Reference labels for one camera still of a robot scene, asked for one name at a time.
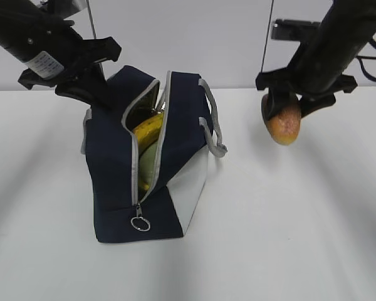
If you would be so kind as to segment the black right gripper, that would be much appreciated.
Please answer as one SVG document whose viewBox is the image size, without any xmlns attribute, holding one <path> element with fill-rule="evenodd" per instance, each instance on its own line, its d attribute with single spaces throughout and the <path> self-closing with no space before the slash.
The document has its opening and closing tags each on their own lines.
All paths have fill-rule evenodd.
<svg viewBox="0 0 376 301">
<path fill-rule="evenodd" d="M 336 103 L 334 93 L 352 93 L 357 88 L 353 76 L 344 75 L 342 66 L 331 59 L 290 61 L 284 68 L 261 72 L 256 77 L 256 88 L 268 90 L 268 120 L 280 113 L 296 94 L 302 95 L 299 103 L 301 117 L 331 107 Z"/>
</svg>

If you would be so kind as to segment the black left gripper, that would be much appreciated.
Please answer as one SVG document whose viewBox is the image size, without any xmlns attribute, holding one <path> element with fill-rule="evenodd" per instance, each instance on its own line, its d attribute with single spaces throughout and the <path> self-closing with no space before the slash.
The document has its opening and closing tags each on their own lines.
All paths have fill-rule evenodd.
<svg viewBox="0 0 376 301">
<path fill-rule="evenodd" d="M 122 48 L 112 37 L 85 40 L 71 21 L 24 22 L 18 29 L 18 59 L 27 67 L 18 79 L 23 87 L 56 87 L 58 96 L 115 108 L 98 66 L 119 59 Z"/>
</svg>

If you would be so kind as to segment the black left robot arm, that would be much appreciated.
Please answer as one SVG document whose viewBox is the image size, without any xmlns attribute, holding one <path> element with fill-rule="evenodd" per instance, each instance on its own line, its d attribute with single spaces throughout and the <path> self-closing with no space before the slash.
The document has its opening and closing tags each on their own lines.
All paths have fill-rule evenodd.
<svg viewBox="0 0 376 301">
<path fill-rule="evenodd" d="M 86 1 L 0 1 L 0 46 L 27 69 L 18 82 L 55 89 L 62 97 L 113 109 L 114 98 L 100 65 L 117 61 L 121 46 L 112 38 L 83 39 L 70 16 Z"/>
</svg>

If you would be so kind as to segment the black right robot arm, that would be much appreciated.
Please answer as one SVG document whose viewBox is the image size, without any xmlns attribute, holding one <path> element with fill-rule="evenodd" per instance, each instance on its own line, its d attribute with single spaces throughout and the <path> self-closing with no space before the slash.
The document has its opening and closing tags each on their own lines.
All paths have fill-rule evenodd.
<svg viewBox="0 0 376 301">
<path fill-rule="evenodd" d="M 257 90 L 268 91 L 264 119 L 280 113 L 292 94 L 301 95 L 301 115 L 306 117 L 334 105 L 335 93 L 352 93 L 357 82 L 344 71 L 367 43 L 376 48 L 375 34 L 376 1 L 333 1 L 320 22 L 273 21 L 271 39 L 300 45 L 286 67 L 256 77 Z"/>
</svg>

